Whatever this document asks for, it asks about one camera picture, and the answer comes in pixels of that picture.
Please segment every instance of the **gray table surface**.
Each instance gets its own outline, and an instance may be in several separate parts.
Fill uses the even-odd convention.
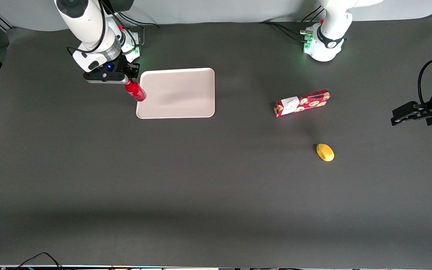
[[[11,30],[0,264],[47,251],[83,265],[432,269],[432,127],[390,124],[417,99],[432,17],[347,36],[317,63],[268,25],[148,29],[143,71],[213,68],[216,113],[140,120],[121,85],[85,82],[71,32]],[[324,88],[326,106],[274,117],[276,100]]]

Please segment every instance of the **red bottle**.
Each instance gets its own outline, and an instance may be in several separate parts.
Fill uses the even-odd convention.
[[[144,101],[146,99],[146,93],[141,86],[139,86],[138,82],[131,82],[131,80],[129,80],[124,88],[137,101]]]

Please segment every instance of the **yellow object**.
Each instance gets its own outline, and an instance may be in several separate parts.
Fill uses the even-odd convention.
[[[318,144],[316,146],[316,152],[323,161],[332,161],[335,157],[335,153],[329,145]]]

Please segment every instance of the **cable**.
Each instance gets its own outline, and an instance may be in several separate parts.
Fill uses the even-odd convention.
[[[319,6],[317,9],[315,9],[311,13],[309,13],[304,19],[301,20],[301,22],[303,23],[307,19],[307,17],[309,17],[309,16],[311,16],[311,14],[317,12],[319,10],[319,8],[321,8],[321,6]]]
[[[121,17],[126,18],[127,20],[130,20],[130,21],[134,21],[134,22],[137,23],[137,24],[150,24],[150,25],[152,25],[152,26],[156,26],[157,28],[160,28],[160,27],[159,27],[159,24],[154,24],[154,23],[152,23],[152,22],[139,22],[139,21],[134,20],[133,18],[131,18],[131,17],[129,17],[129,16],[123,14],[122,12],[120,12],[119,14],[121,15]]]
[[[323,12],[323,11],[324,11],[324,9],[322,9],[321,11],[319,11],[318,14],[316,14],[316,16],[314,16],[314,17],[311,19],[311,22],[312,22],[314,19],[316,19],[316,17],[317,17],[319,14],[321,14],[321,12]]]
[[[276,25],[276,28],[279,29],[279,30],[281,30],[281,32],[283,32],[286,36],[288,36],[288,38],[291,38],[293,41],[303,41],[302,39],[298,39],[298,38],[295,38],[295,37],[291,36],[288,32],[284,31],[283,28],[280,28],[277,25]]]
[[[81,53],[92,53],[93,51],[96,51],[99,48],[99,46],[101,46],[101,43],[103,43],[104,34],[106,34],[106,15],[104,14],[104,9],[103,9],[103,5],[102,5],[103,1],[98,0],[98,2],[99,2],[99,8],[101,9],[101,17],[103,18],[103,30],[101,31],[101,37],[99,38],[98,43],[96,44],[96,46],[94,48],[92,48],[89,51],[84,51],[82,49],[67,46],[66,50],[68,53],[70,53],[70,55],[72,55],[72,53],[69,51],[69,49],[73,49],[75,51],[80,51]]]
[[[55,265],[58,267],[58,269],[59,269],[59,270],[62,270],[62,266],[60,265],[60,263],[58,263],[57,260],[55,260],[55,259],[53,258],[53,256],[51,256],[51,255],[50,255],[49,253],[47,253],[47,252],[41,252],[41,253],[39,253],[39,254],[36,255],[36,256],[32,256],[31,258],[29,258],[29,259],[25,260],[24,262],[22,262],[22,264],[20,264],[18,267],[14,268],[14,270],[19,269],[20,267],[22,267],[23,265],[25,265],[27,262],[31,261],[32,259],[34,259],[34,258],[36,258],[36,257],[38,257],[39,255],[42,255],[42,254],[45,254],[45,255],[47,255],[48,257],[50,257],[51,260],[53,260],[53,262],[55,263]]]
[[[422,90],[421,90],[421,79],[423,77],[423,73],[425,73],[426,68],[432,63],[432,60],[430,60],[429,62],[427,62],[426,64],[424,64],[424,66],[421,68],[420,71],[420,75],[418,76],[418,97],[420,99],[420,103],[421,106],[423,107],[423,109],[427,112],[427,114],[429,114],[430,116],[432,116],[432,111],[430,111],[425,103],[425,101],[423,100],[423,95],[422,95]]]
[[[142,25],[140,25],[140,24],[137,24],[137,23],[135,23],[135,22],[131,22],[130,20],[126,19],[126,18],[123,17],[123,16],[122,16],[122,18],[123,18],[123,20],[129,22],[130,24],[134,24],[135,26],[139,26],[139,27],[142,28],[142,41],[141,41],[141,45],[140,45],[140,46],[144,45],[144,42],[145,42],[145,40],[146,40],[146,38],[145,38],[145,35],[146,35],[146,29],[144,28],[144,26],[142,26]]]
[[[284,25],[282,25],[282,24],[279,24],[279,23],[277,23],[277,22],[263,21],[263,22],[260,22],[260,24],[270,24],[270,25],[273,25],[273,26],[279,26],[279,27],[285,29],[285,30],[288,31],[288,32],[296,33],[296,34],[299,34],[299,33],[300,33],[300,31],[293,30],[293,29],[288,28],[288,27],[286,27],[286,26],[284,26]]]
[[[130,35],[130,37],[133,41],[133,44],[134,44],[133,50],[135,50],[136,47],[141,47],[142,44],[136,44],[136,40],[134,40],[134,36],[132,36],[131,31],[129,31],[127,29],[127,27],[125,26],[125,24],[123,24],[123,22],[116,16],[116,14],[114,14],[114,11],[112,11],[104,2],[102,2],[102,3],[109,10],[109,12],[111,12],[111,15],[113,15],[113,17],[118,21],[118,23],[120,23],[120,25],[123,27],[123,29],[125,29],[126,32]]]
[[[137,23],[135,23],[135,22],[132,22],[132,21],[126,19],[126,18],[123,17],[123,16],[121,16],[121,18],[122,18],[123,20],[129,22],[130,24],[134,24],[135,26],[139,26],[139,27],[141,27],[142,29],[144,28],[144,26],[142,26],[142,25],[140,25],[140,24],[137,24]]]

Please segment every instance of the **white wall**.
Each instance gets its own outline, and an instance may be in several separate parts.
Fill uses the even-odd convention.
[[[135,0],[126,12],[136,20],[159,24],[202,22],[260,22],[302,19],[317,0]],[[355,21],[401,20],[432,14],[432,0],[385,0],[351,10]],[[0,14],[12,25],[26,29],[66,29],[53,0],[0,0]]]

